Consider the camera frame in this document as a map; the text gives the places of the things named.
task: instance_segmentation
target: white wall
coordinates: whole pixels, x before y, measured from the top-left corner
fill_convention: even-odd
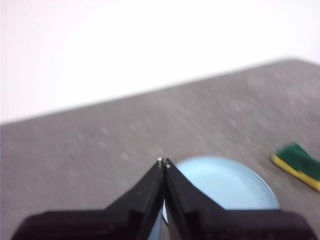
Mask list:
[[[319,0],[2,0],[1,122],[279,58],[320,63]]]

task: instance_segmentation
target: green scouring pad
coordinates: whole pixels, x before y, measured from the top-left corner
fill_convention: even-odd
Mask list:
[[[297,143],[279,149],[272,161],[310,187],[320,191],[320,161],[312,158]]]

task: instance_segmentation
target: light blue plate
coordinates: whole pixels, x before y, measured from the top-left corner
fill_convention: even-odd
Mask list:
[[[196,156],[176,164],[201,192],[227,210],[279,209],[278,200],[250,168],[226,158]],[[162,215],[167,221],[166,208]]]

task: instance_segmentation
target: sponge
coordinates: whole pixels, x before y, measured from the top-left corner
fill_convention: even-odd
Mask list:
[[[312,158],[296,142],[279,149],[272,161],[283,170],[320,191],[320,161]]]

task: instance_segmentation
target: table surface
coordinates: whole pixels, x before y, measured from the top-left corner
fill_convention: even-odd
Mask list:
[[[159,156],[198,155],[251,168],[320,236],[320,194],[270,161],[291,141],[320,159],[319,93],[320,67],[293,59],[3,125],[1,239],[30,214],[106,207]]]

